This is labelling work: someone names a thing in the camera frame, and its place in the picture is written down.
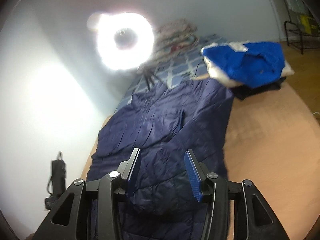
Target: sleeping bag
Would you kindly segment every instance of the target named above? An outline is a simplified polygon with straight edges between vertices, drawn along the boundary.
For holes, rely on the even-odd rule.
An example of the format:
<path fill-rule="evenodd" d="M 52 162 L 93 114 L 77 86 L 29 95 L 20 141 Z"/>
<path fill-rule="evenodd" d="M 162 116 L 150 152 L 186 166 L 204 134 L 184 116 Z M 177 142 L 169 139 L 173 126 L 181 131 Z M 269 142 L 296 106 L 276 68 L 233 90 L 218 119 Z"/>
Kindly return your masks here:
<path fill-rule="evenodd" d="M 128 160 L 133 148 L 142 161 L 135 192 L 119 203 L 124 240 L 199 239 L 207 205 L 193 197 L 184 153 L 193 149 L 209 171 L 227 177 L 223 145 L 233 95 L 214 79 L 186 81 L 171 90 L 159 82 L 132 95 L 101 129 L 87 181 L 101 179 Z M 91 235 L 96 238 L 97 204 Z"/>

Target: blue patterned bedsheet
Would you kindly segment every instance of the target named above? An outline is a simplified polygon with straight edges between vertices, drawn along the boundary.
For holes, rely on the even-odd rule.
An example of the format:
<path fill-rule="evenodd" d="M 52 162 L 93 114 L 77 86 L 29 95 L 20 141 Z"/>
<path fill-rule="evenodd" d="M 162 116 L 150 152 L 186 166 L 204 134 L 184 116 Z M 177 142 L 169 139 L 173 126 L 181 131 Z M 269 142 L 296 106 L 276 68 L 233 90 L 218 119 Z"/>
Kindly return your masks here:
<path fill-rule="evenodd" d="M 159 63 L 155 68 L 155 75 L 166 83 L 169 89 L 172 89 L 183 81 L 207 74 L 207 66 L 203 61 L 201 49 L 203 46 L 213 42 L 225 43 L 227 40 L 215 34 L 201 37 L 196 47 L 180 53 L 177 57 L 174 57 L 167 62 Z M 147 83 L 143 78 L 143 75 L 140 74 L 132 82 L 130 88 L 124 95 L 124 98 L 118 105 L 116 112 L 123 106 L 131 103 L 133 93 L 145 91 L 147 91 Z"/>

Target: white wall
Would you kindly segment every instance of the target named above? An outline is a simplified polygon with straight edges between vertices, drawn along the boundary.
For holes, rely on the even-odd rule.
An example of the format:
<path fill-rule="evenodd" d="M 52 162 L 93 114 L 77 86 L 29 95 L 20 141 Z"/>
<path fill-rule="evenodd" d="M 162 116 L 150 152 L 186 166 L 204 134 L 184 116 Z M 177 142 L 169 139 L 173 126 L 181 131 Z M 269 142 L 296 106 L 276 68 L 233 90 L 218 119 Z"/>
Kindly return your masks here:
<path fill-rule="evenodd" d="M 185 17 L 198 25 L 200 35 L 216 33 L 233 41 L 277 40 L 282 35 L 270 0 L 101 1 L 109 12 L 138 12 L 154 26 Z"/>
<path fill-rule="evenodd" d="M 23 0 L 0 32 L 0 208 L 21 239 L 47 214 L 50 161 L 62 151 L 67 185 L 80 177 L 132 81 L 100 63 L 86 28 L 94 4 L 63 1 Z"/>
<path fill-rule="evenodd" d="M 285 2 L 284 0 L 270 0 L 270 4 L 273 8 L 276 23 L 278 25 L 279 38 L 280 40 L 285 41 L 286 36 L 285 36 L 285 30 L 284 30 L 284 22 L 290 19 Z M 291 39 L 297 38 L 297 35 L 292 33 L 289 33 L 289 36 L 291 36 Z"/>
<path fill-rule="evenodd" d="M 154 27 L 184 17 L 229 40 L 281 36 L 270 0 L 22 0 L 0 33 L 0 208 L 20 238 L 46 215 L 50 160 L 62 151 L 67 184 L 79 177 L 131 83 L 101 64 L 86 27 L 96 11 L 138 12 Z"/>

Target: wooden floor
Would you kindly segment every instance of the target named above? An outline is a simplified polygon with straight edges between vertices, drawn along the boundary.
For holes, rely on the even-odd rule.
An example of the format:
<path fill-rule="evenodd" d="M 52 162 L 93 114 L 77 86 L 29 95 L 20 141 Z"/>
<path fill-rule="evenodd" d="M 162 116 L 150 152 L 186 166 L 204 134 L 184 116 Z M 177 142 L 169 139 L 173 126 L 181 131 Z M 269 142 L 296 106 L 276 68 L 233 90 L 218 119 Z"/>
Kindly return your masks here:
<path fill-rule="evenodd" d="M 281 43 L 286 60 L 295 71 L 287 82 L 305 101 L 311 112 L 320 112 L 320 49 L 300 51 Z"/>

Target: yellow object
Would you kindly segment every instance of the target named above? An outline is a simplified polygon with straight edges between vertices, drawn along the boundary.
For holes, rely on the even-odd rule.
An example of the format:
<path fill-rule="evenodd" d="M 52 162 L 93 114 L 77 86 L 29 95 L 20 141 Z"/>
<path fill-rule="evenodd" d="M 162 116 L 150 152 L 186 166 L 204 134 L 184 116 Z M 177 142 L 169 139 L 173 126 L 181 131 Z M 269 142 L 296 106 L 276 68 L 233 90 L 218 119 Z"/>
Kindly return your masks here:
<path fill-rule="evenodd" d="M 316 21 L 312 17 L 308 17 L 305 15 L 300 15 L 300 20 L 302 25 L 305 27 L 305 32 L 314 35 L 317 33 L 319 26 L 316 24 Z"/>

